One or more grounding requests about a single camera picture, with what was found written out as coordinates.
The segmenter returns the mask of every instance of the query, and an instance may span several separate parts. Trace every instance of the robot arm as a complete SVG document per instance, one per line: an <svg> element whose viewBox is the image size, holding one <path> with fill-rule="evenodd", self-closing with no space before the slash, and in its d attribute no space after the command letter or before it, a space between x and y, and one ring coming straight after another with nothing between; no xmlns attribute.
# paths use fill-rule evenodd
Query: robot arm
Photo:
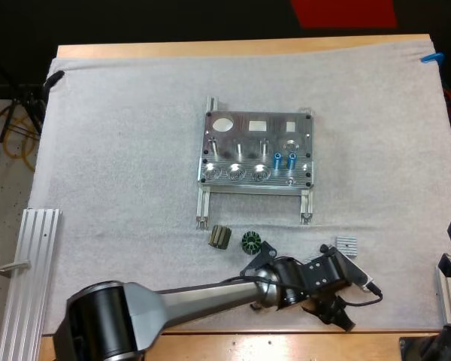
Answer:
<svg viewBox="0 0 451 361"><path fill-rule="evenodd" d="M56 359L137 361L163 329L249 303L281 309L309 300L313 307L305 311L349 331L354 323L344 312L348 304L335 292L352 283L379 289L335 248L323 245L321 251L322 256L302 264L275 258L275 249L263 242L241 276L218 284L158 292L117 281L87 287L67 301L65 319L53 336Z"/></svg>

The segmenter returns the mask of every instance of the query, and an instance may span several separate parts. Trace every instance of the wooden table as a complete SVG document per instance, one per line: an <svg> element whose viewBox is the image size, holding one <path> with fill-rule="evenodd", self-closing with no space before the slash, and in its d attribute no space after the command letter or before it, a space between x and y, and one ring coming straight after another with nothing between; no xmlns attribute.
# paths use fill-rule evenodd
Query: wooden table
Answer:
<svg viewBox="0 0 451 361"><path fill-rule="evenodd" d="M373 35L251 41L201 41L148 44L62 45L59 58L134 58L150 56L271 55L336 50L393 41L428 40L428 35ZM399 361L398 339L414 332L231 334L165 333L147 354L159 360L351 360ZM40 361L55 359L51 337L43 337Z"/></svg>

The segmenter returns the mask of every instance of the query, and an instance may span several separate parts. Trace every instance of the black background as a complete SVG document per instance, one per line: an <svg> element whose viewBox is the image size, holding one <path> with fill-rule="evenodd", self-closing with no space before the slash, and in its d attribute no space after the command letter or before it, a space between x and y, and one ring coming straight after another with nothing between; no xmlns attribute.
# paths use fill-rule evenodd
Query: black background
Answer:
<svg viewBox="0 0 451 361"><path fill-rule="evenodd" d="M451 85L451 0L395 0L395 13L397 29L302 29L289 0L0 0L0 63L40 84L59 44L429 33Z"/></svg>

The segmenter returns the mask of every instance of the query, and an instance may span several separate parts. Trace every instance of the red object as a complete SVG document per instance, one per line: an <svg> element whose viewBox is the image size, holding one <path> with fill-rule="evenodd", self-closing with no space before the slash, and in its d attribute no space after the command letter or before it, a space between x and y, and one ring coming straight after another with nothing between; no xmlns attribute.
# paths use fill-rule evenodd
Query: red object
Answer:
<svg viewBox="0 0 451 361"><path fill-rule="evenodd" d="M303 28L395 28L393 0L292 0Z"/></svg>

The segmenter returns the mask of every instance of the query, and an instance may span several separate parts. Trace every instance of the gear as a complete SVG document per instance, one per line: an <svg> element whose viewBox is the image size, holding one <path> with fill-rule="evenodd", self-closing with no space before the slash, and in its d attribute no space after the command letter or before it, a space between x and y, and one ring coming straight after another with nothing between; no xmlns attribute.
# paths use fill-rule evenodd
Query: gear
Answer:
<svg viewBox="0 0 451 361"><path fill-rule="evenodd" d="M247 254L256 254L261 250L261 238L258 233L249 231L242 236L242 250Z"/></svg>

